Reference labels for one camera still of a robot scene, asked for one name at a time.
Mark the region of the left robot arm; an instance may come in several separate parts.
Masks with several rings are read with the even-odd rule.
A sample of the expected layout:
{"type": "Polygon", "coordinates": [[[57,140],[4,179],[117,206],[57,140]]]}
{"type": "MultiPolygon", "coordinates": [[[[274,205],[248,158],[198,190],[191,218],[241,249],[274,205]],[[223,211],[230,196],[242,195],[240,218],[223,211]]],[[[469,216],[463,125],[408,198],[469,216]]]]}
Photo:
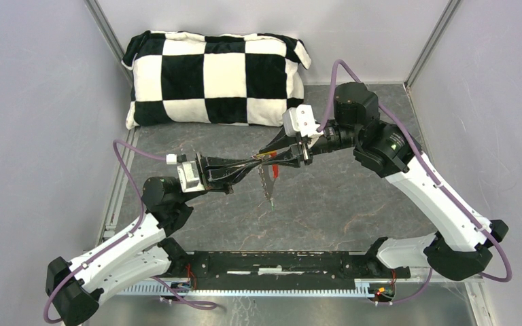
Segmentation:
{"type": "Polygon", "coordinates": [[[140,214],[133,222],[99,246],[66,260],[57,257],[47,269],[43,311],[47,323],[55,308],[58,321],[81,325],[109,298],[149,277],[167,273],[179,276],[186,269],[186,258],[178,253],[171,235],[185,226],[193,212],[188,202],[209,192],[232,192],[259,158],[245,160],[203,157],[189,160],[184,155],[160,156],[174,165],[175,177],[151,177],[136,193],[140,214]]]}

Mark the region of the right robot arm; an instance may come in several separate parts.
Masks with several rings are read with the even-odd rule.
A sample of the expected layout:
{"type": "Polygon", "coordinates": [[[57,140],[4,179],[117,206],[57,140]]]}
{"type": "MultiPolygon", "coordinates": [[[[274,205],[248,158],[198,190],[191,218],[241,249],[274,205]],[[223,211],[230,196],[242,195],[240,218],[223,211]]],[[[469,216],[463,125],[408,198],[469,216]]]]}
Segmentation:
{"type": "Polygon", "coordinates": [[[299,167],[314,156],[352,149],[368,170],[399,189],[436,231],[406,239],[378,238],[365,266],[374,277],[398,268],[431,268],[450,280],[484,275],[508,226],[478,214],[440,178],[420,144],[397,120],[381,119],[378,96],[361,82],[336,86],[334,117],[317,125],[308,105],[288,109],[283,127],[259,154],[269,163],[299,167]]]}

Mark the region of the yellow key tag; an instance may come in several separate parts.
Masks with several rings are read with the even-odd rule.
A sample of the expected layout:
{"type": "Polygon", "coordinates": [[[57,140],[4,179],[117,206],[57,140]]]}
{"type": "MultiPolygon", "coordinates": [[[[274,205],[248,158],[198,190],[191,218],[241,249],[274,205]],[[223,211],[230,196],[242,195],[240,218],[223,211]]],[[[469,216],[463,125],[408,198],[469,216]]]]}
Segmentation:
{"type": "Polygon", "coordinates": [[[276,155],[276,153],[273,151],[273,152],[267,152],[267,153],[258,153],[254,156],[252,156],[252,158],[256,159],[256,160],[267,160],[271,157],[274,157],[276,155]]]}

